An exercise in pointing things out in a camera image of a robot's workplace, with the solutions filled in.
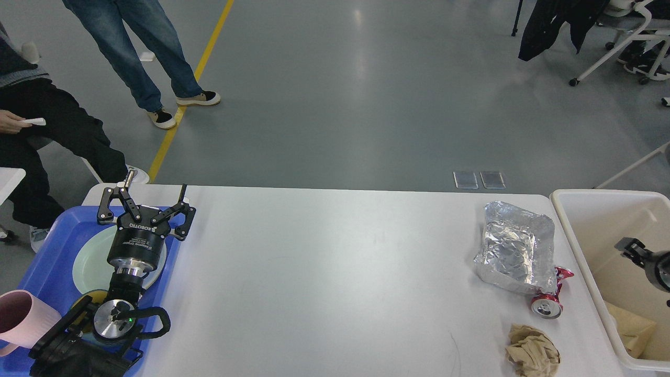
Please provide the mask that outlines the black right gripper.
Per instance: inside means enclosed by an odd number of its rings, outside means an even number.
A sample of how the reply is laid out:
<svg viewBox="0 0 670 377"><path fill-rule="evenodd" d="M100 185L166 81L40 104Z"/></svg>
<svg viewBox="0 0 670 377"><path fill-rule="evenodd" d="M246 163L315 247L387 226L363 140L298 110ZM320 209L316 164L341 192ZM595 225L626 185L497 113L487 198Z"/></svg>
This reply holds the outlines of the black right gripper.
<svg viewBox="0 0 670 377"><path fill-rule="evenodd" d="M637 267L644 268L646 278L655 288L669 292L669 251L647 250L637 238L621 238L615 244L615 249Z"/></svg>

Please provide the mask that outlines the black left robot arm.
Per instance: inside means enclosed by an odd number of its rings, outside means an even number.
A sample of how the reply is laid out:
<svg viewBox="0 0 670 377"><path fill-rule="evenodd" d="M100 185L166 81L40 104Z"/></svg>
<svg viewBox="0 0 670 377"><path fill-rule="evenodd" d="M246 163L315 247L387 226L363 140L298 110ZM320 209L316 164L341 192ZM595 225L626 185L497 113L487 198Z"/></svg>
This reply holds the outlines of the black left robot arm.
<svg viewBox="0 0 670 377"><path fill-rule="evenodd" d="M29 351L31 376L123 376L141 358L137 341L165 336L171 320L160 306L141 308L143 282L158 269L165 239L186 239L196 214L182 184L165 209L137 205L129 194L133 174L103 191L99 225L115 225L107 256L113 267L106 296L84 294Z"/></svg>

